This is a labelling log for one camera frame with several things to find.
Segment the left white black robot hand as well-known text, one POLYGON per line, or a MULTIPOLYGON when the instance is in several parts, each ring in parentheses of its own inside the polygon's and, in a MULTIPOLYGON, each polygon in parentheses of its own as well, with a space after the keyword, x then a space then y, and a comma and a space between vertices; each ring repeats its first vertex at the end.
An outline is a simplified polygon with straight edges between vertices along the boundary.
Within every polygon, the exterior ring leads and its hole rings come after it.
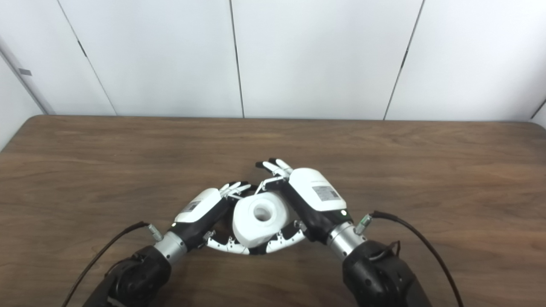
POLYGON ((251 189, 246 181, 227 183, 221 188, 208 188, 195 197, 175 217, 169 232, 177 235, 187 252, 204 245, 206 233, 220 221, 251 189))

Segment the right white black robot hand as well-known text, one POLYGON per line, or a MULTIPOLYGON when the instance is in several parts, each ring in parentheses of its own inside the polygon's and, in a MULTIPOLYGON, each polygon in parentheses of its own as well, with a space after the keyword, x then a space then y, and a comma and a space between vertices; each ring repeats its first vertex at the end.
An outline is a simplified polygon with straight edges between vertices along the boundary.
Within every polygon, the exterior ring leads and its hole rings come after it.
POLYGON ((339 226, 353 222, 346 201, 318 170, 292 168, 281 159, 257 162, 256 167, 271 174, 260 190, 279 192, 302 221, 310 241, 329 245, 339 226))

